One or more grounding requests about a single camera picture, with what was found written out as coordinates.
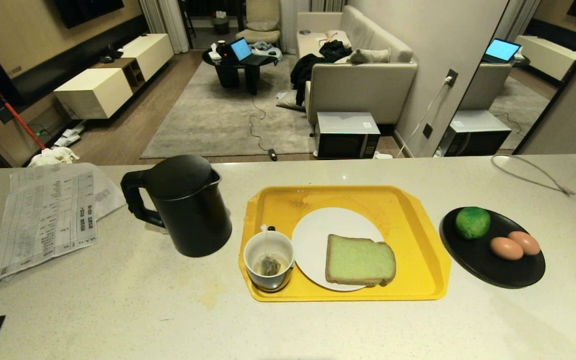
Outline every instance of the brown egg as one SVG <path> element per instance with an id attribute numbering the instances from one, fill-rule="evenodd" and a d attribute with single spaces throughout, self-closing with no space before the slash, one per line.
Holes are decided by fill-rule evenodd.
<path id="1" fill-rule="evenodd" d="M 494 255 L 505 260 L 519 260 L 524 256 L 522 247 L 508 237 L 495 237 L 490 241 L 490 249 Z"/>
<path id="2" fill-rule="evenodd" d="M 542 251 L 537 240 L 523 231 L 512 231 L 508 234 L 508 239 L 519 244 L 526 255 L 537 255 L 539 251 Z"/>

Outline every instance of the black electric kettle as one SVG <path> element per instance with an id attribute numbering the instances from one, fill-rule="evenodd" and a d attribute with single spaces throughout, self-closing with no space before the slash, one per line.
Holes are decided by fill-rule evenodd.
<path id="1" fill-rule="evenodd" d="M 198 155 L 179 155 L 121 179 L 128 210 L 137 219 L 166 228 L 179 253 L 198 258 L 221 249 L 233 224 L 217 189 L 222 178 Z M 146 209 L 144 188 L 157 211 Z"/>

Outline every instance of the white plate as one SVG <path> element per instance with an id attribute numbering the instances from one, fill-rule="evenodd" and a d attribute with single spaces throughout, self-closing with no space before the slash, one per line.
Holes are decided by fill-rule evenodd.
<path id="1" fill-rule="evenodd" d="M 314 210 L 300 219 L 292 231 L 294 259 L 299 269 L 310 280 L 330 290 L 351 292 L 365 285 L 343 285 L 326 281 L 326 253 L 328 235 L 347 238 L 384 241 L 379 229 L 362 215 L 341 207 L 325 207 Z"/>

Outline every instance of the gray rug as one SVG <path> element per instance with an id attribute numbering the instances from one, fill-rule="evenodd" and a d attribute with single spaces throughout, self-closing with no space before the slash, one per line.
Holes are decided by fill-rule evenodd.
<path id="1" fill-rule="evenodd" d="M 548 103 L 550 100 L 509 76 L 488 110 L 512 129 L 501 150 L 515 150 Z"/>
<path id="2" fill-rule="evenodd" d="M 274 148 L 277 154 L 311 153 L 314 144 L 306 114 L 275 106 L 277 92 L 291 88 L 289 63 L 290 55 L 277 66 L 262 66 L 256 96 L 247 92 L 243 70 L 239 87 L 225 89 L 215 68 L 201 63 L 141 158 L 267 155 L 258 147 L 259 139 L 250 135 L 249 119 L 264 148 Z M 255 118 L 263 112 L 255 109 L 253 98 L 254 105 L 266 112 L 263 120 Z"/>

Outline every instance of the yellow tray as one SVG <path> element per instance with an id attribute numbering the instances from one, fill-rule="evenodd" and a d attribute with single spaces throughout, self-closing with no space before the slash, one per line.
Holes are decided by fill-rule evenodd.
<path id="1" fill-rule="evenodd" d="M 397 260 L 395 279 L 386 286 L 334 291 L 311 281 L 294 267 L 288 285 L 278 292 L 258 290 L 250 280 L 243 253 L 263 224 L 289 238 L 306 214 L 322 208 L 345 208 L 363 215 L 381 231 Z M 393 186 L 266 187 L 248 201 L 239 251 L 239 268 L 252 297 L 282 301 L 434 300 L 446 294 L 451 260 L 421 202 Z"/>

